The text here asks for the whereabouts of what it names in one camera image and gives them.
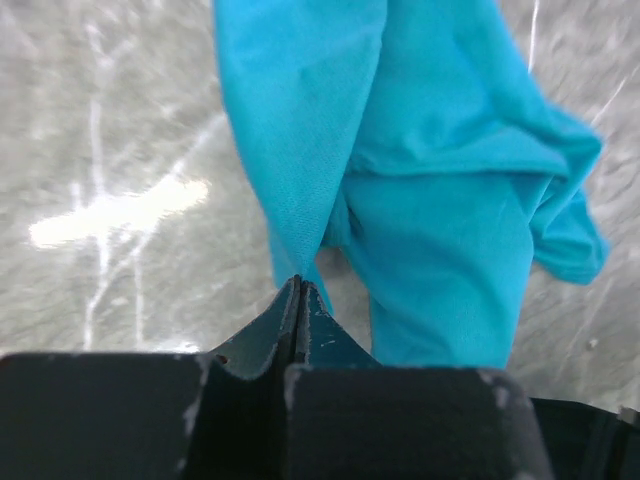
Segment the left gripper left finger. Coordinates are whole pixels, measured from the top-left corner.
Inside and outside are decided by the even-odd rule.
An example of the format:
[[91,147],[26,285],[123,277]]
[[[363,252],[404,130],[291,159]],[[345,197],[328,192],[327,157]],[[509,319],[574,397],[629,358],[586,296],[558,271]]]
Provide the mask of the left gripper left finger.
[[267,308],[211,351],[232,376],[257,379],[272,367],[284,368],[292,358],[301,300],[299,276],[287,280]]

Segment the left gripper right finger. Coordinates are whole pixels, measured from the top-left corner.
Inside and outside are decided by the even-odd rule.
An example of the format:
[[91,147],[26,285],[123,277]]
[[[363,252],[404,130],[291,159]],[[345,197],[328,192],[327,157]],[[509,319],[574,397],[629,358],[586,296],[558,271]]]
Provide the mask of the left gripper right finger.
[[316,285],[301,284],[298,362],[320,368],[377,368],[377,362],[336,322]]

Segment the teal t shirt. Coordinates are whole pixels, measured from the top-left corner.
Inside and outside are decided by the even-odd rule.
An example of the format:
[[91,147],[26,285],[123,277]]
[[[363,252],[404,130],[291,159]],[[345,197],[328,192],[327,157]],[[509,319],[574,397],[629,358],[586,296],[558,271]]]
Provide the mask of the teal t shirt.
[[224,107],[274,275],[341,250],[372,353],[504,368],[529,272],[591,282],[598,137],[547,101],[493,1],[216,1]]

